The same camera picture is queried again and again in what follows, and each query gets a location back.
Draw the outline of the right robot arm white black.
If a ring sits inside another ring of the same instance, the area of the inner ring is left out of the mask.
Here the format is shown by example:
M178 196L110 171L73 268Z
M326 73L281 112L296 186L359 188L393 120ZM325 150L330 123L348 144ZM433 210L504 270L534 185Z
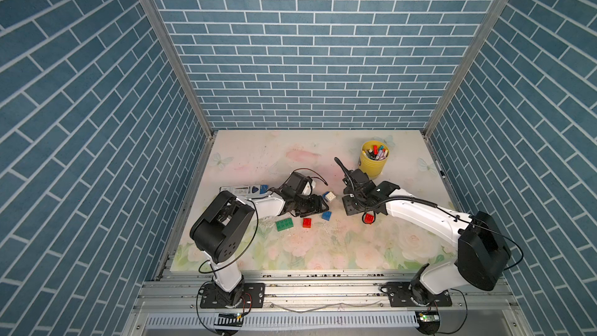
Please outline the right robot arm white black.
M471 216L445 209L385 181L358 191L347 186L342 202L348 214L380 212L403 219L444 240L454 250L451 260L425 264L410 281L410 295L421 305L448 289L465 285L485 292L494 290L511 258L505 237L484 212Z

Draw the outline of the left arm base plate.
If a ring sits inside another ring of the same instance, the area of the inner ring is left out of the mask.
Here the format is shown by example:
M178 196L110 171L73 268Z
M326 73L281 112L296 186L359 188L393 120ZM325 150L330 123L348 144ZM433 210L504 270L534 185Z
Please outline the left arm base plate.
M262 282L241 282L232 292L226 292L214 282L202 286L199 306L202 309L262 308L264 304L265 284Z

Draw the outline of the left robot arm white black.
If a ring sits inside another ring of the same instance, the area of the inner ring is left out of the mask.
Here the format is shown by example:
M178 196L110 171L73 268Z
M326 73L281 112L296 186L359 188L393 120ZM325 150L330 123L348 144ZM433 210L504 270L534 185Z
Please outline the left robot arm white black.
M191 227L190 238L207 255L215 284L225 295L240 291L244 278L236 264L239 249L250 223L293 212L305 218L329 211L326 200L316 194L292 196L272 191L257 198L237 197L221 191Z

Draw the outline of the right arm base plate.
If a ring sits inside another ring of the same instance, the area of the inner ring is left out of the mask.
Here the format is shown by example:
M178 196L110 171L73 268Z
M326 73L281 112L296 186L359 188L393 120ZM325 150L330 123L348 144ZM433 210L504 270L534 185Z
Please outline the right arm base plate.
M387 282L379 287L388 296L392 307L449 307L452 299L447 291L434 295L422 286L409 282Z

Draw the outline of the green lego plate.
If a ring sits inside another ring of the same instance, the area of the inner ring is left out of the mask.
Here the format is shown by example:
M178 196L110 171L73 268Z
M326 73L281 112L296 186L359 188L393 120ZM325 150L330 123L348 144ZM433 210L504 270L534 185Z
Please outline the green lego plate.
M281 231L285 231L285 230L289 230L289 229L293 228L294 222L293 222L292 218L281 219L275 223L275 226L276 226L276 230L278 232L281 232Z

